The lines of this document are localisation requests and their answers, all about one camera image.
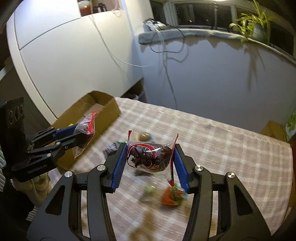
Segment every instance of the camera lens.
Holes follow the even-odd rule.
[[[20,106],[20,115],[23,115],[24,114],[24,107],[23,105]]]
[[[12,113],[12,110],[9,112],[8,120],[9,120],[9,123],[10,124],[13,123],[13,113]]]
[[[19,107],[15,107],[15,119],[18,120],[20,117],[20,111],[19,111]]]

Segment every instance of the potted plant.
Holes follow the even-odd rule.
[[[271,18],[267,17],[265,12],[261,11],[259,4],[255,0],[253,1],[254,3],[252,3],[252,5],[256,10],[257,16],[252,13],[242,13],[242,17],[236,19],[236,21],[240,24],[231,23],[229,28],[236,27],[237,30],[244,36],[244,38],[241,39],[242,44],[246,42],[248,38],[269,44]]]

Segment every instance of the plastic candy wrapper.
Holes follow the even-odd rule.
[[[173,156],[177,136],[168,144],[139,142],[133,131],[128,132],[128,165],[153,174],[164,175],[173,187]]]
[[[179,188],[177,185],[174,187],[168,187],[163,193],[161,202],[166,205],[177,206],[182,203],[185,195],[184,190]]]
[[[156,187],[156,182],[148,182],[146,183],[144,193],[140,198],[141,202],[152,202],[155,199],[155,187]]]
[[[126,141],[116,141],[112,143],[110,146],[107,147],[106,150],[103,151],[104,158],[107,159],[108,156],[115,154],[120,146],[121,143],[127,143]]]
[[[89,144],[91,141],[92,137],[94,136],[95,133],[95,128],[94,128],[94,119],[96,117],[97,111],[94,111],[90,114],[88,114],[76,127],[74,130],[74,133],[82,132],[85,134],[89,135],[89,139],[82,145],[73,147],[73,155],[74,158],[78,157],[86,148],[86,146]]]

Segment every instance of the cable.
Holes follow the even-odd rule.
[[[111,10],[115,16],[120,17],[121,16],[121,8],[118,6],[118,0],[115,0],[115,7]]]
[[[108,48],[108,46],[107,46],[107,44],[106,44],[106,42],[105,42],[105,40],[104,40],[104,38],[103,38],[103,36],[102,36],[102,34],[101,34],[99,28],[98,28],[98,26],[97,26],[97,24],[96,24],[96,22],[95,22],[95,20],[94,20],[94,16],[93,16],[93,14],[91,14],[91,15],[89,16],[89,18],[90,18],[90,20],[92,21],[92,23],[94,24],[94,26],[95,26],[97,32],[99,33],[99,35],[100,35],[100,37],[101,37],[101,39],[102,39],[102,42],[103,42],[103,44],[105,45],[105,47],[106,47],[108,53],[109,53],[113,58],[117,59],[118,61],[120,61],[120,62],[122,62],[122,63],[124,63],[124,64],[131,65],[131,66],[135,66],[135,67],[143,67],[143,68],[145,68],[145,67],[149,67],[149,66],[152,66],[152,65],[153,65],[153,64],[145,65],[145,66],[134,65],[134,64],[129,64],[129,63],[123,62],[123,61],[121,61],[120,59],[118,59],[118,58],[117,58],[117,57],[111,52],[111,50]]]
[[[173,97],[174,97],[174,101],[175,101],[175,106],[176,106],[176,110],[178,109],[178,104],[177,104],[177,99],[176,99],[176,96],[175,96],[175,91],[174,91],[174,88],[173,88],[173,85],[172,85],[172,82],[170,80],[170,76],[168,74],[168,52],[167,49],[166,49],[166,45],[165,45],[165,41],[160,33],[160,31],[158,29],[155,29],[157,35],[159,36],[159,39],[160,39],[160,42],[162,43],[162,46],[163,46],[163,51],[162,52],[159,52],[159,53],[162,53],[163,54],[163,67],[165,69],[165,73],[166,73],[166,76],[168,78],[168,83],[170,85],[170,89],[172,91],[172,94],[173,94]]]
[[[170,26],[170,27],[172,27],[172,28],[175,28],[175,29],[179,30],[180,33],[183,35],[183,41],[182,41],[182,47],[181,47],[181,49],[180,49],[178,52],[174,52],[174,51],[166,51],[166,52],[167,52],[167,53],[181,53],[181,52],[183,51],[183,49],[184,49],[184,46],[185,46],[185,35],[182,33],[182,31],[181,31],[179,28],[174,27],[174,26],[172,26],[172,25],[169,25],[169,24],[167,24],[167,23],[165,23],[165,25]],[[155,34],[152,36],[152,38],[151,38],[151,40],[150,40],[149,47],[150,47],[150,49],[151,49],[154,53],[161,53],[161,52],[154,51],[154,50],[152,49],[151,44],[152,44],[152,41],[153,41],[153,39],[154,39],[154,36],[155,36]]]

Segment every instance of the table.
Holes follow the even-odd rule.
[[[234,172],[243,183],[273,234],[281,225],[292,185],[292,150],[289,144],[238,127],[219,123],[165,107],[116,98],[121,115],[74,164],[75,173],[88,172],[104,163],[102,151],[116,140],[126,140],[128,130],[147,131],[157,143],[168,143],[179,133],[179,143],[196,164],[210,172],[225,175]],[[57,169],[50,173],[52,184],[61,177]],[[158,198],[140,202],[147,182],[155,182]],[[137,176],[126,165],[119,188],[107,194],[117,240],[182,240],[193,196],[176,208],[160,203],[165,177]],[[216,234],[217,193],[213,195],[210,236]],[[84,235],[87,230],[86,194],[82,195]]]

